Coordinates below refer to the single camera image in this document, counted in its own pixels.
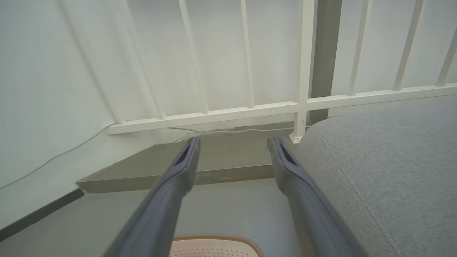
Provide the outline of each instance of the sofa cushion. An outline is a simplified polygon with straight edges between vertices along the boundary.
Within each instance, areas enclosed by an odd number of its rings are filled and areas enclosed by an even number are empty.
[[[370,256],[457,254],[456,106],[330,118],[297,158]]]

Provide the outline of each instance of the railing baluster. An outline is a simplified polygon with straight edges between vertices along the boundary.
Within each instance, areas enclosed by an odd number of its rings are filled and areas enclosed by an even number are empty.
[[[411,25],[409,26],[408,35],[406,37],[406,42],[404,44],[403,55],[400,61],[399,70],[397,73],[397,77],[395,79],[395,84],[393,89],[395,91],[401,91],[403,89],[403,78],[404,72],[408,65],[409,54],[412,52],[416,42],[416,32],[417,27],[422,21],[422,16],[424,16],[424,0],[416,0],[416,4],[414,5],[413,16],[411,18]]]
[[[454,59],[456,50],[457,50],[457,28],[454,32],[454,37],[451,40],[451,45],[449,46],[449,49],[447,51],[443,66],[441,67],[441,72],[436,81],[436,86],[445,86],[446,85],[447,73],[449,72],[449,68],[451,67],[452,59]]]
[[[368,33],[368,23],[370,22],[372,11],[372,0],[362,1],[362,13],[360,15],[359,33],[357,35],[356,54],[354,55],[354,63],[352,64],[351,80],[349,82],[348,95],[353,96],[357,93],[360,83],[360,60],[365,52],[367,40],[364,36]]]
[[[197,51],[195,50],[195,42],[191,29],[191,21],[189,20],[189,13],[187,13],[186,0],[179,0],[179,7],[181,9],[182,21],[184,22],[184,29],[186,30],[187,43],[189,44],[192,63],[194,64],[195,78],[197,79],[197,86],[198,91],[200,93],[200,100],[202,102],[203,113],[208,114],[208,103],[206,102],[202,72],[200,70],[200,65],[198,64]]]
[[[254,85],[252,82],[251,49],[249,47],[248,16],[247,16],[247,12],[246,12],[246,0],[241,0],[241,17],[243,18],[244,49],[246,51],[246,67],[248,69],[249,107],[254,108]]]

